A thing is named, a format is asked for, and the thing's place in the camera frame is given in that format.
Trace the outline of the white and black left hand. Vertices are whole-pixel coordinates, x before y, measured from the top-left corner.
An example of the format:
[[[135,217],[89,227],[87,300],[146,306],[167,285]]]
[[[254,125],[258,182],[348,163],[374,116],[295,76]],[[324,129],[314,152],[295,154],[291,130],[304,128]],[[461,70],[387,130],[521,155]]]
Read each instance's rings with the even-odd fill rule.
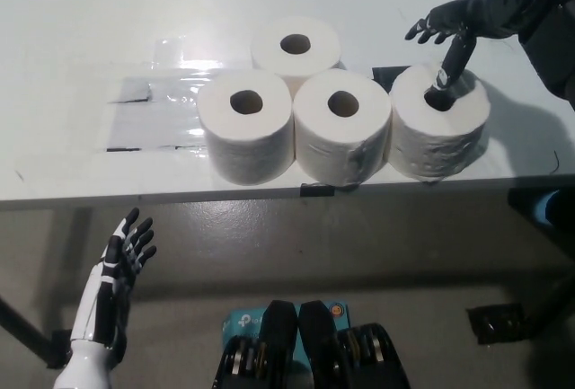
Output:
[[[153,219],[138,223],[133,208],[121,219],[93,266],[78,306],[70,340],[86,340],[111,348],[125,334],[129,303],[137,277],[157,248]]]

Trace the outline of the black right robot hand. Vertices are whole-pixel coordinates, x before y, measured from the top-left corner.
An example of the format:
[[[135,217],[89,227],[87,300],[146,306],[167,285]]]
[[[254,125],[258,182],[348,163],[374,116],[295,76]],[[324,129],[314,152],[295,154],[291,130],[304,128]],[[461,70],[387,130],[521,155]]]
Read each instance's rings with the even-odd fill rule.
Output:
[[[465,70],[477,39],[497,39],[505,32],[495,25],[486,0],[455,0],[430,10],[408,30],[405,39],[437,44],[452,38],[451,46],[425,98],[430,106],[444,110],[452,101],[450,88]]]

